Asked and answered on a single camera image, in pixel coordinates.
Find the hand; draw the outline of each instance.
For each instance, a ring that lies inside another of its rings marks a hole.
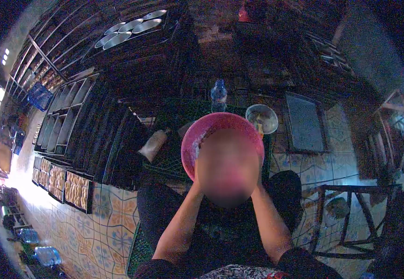
[[[259,194],[260,189],[262,189],[262,188],[263,188],[262,187],[262,166],[260,165],[259,166],[258,181],[256,182],[255,189],[254,189],[254,191],[252,192],[252,195],[251,195],[252,199],[253,199],[254,196]]]
[[[197,188],[201,192],[201,186],[199,183],[199,175],[198,175],[198,160],[196,159],[194,161],[194,180],[193,180],[193,186],[191,188]]]

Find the pink bowl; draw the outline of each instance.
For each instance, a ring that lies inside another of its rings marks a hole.
[[[193,123],[183,137],[181,147],[182,165],[186,174],[194,181],[194,161],[199,155],[199,144],[207,133],[214,133],[221,129],[235,129],[241,131],[255,145],[256,152],[264,162],[264,144],[261,135],[252,123],[245,118],[232,113],[211,113]]]

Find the round baking pan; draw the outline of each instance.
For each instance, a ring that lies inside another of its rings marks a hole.
[[[118,35],[118,32],[113,32],[113,33],[110,33],[109,35],[106,35],[105,37],[103,37],[101,40],[99,40],[99,41],[95,44],[95,48],[97,49],[97,48],[99,48],[99,47],[104,46],[104,44],[105,44],[106,42],[108,42],[110,39],[112,39],[113,37],[115,37],[115,36],[117,36],[117,35]]]
[[[125,24],[126,24],[126,22],[120,22],[118,24],[115,24],[114,26],[112,26],[108,30],[106,30],[106,32],[104,32],[104,35],[117,31],[118,29],[120,29],[121,26],[123,26]]]
[[[123,32],[130,31],[131,29],[133,29],[135,26],[141,24],[142,22],[143,22],[142,18],[130,21],[127,24],[121,26],[121,28],[118,30],[118,32],[123,33]]]
[[[162,22],[162,20],[159,18],[145,21],[144,23],[137,25],[134,29],[132,29],[132,34],[142,33],[146,30],[154,28],[155,26],[159,25],[161,22]]]
[[[116,45],[121,44],[122,42],[126,41],[132,36],[131,32],[124,32],[124,33],[119,33],[117,36],[113,37],[109,41],[107,41],[104,46],[103,50],[109,49],[111,47],[114,47]]]
[[[162,15],[166,14],[166,10],[158,10],[152,13],[149,13],[143,17],[144,20],[153,19],[156,17],[161,17]]]

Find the water bottle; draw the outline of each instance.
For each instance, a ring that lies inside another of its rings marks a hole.
[[[52,246],[36,247],[34,251],[35,251],[34,257],[43,266],[52,266],[61,263],[61,257],[58,250],[56,250]]]
[[[224,80],[217,80],[215,87],[211,89],[211,112],[225,112],[227,108],[227,88]]]
[[[39,243],[37,231],[34,229],[20,229],[20,233],[18,233],[17,236],[26,243]]]

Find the tiled floor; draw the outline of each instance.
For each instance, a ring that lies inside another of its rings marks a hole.
[[[32,137],[36,124],[42,120],[37,112],[31,122],[26,144],[13,163],[9,186],[20,191],[20,204],[29,222],[39,232],[42,245],[56,247],[68,275],[72,278],[120,279],[126,278],[125,269],[135,228],[139,222],[136,193],[112,186],[97,185],[93,193],[93,214],[86,215],[66,204],[59,204],[41,188],[31,182],[34,162]],[[375,180],[360,180],[358,167],[349,137],[347,120],[339,105],[327,113],[330,127],[328,142],[330,153],[322,155],[289,154],[284,137],[284,125],[274,134],[272,173],[293,170],[303,184],[305,213],[299,228],[294,232],[295,245],[308,247],[311,241],[317,194],[313,189],[322,184],[375,185]],[[378,224],[385,214],[385,201],[373,206],[371,213]],[[340,238],[343,219],[333,220],[327,214],[321,225],[317,250],[344,252],[335,247]],[[364,239],[368,236],[362,209],[353,197],[347,239]],[[336,268],[345,278],[359,278],[369,261],[320,258]]]

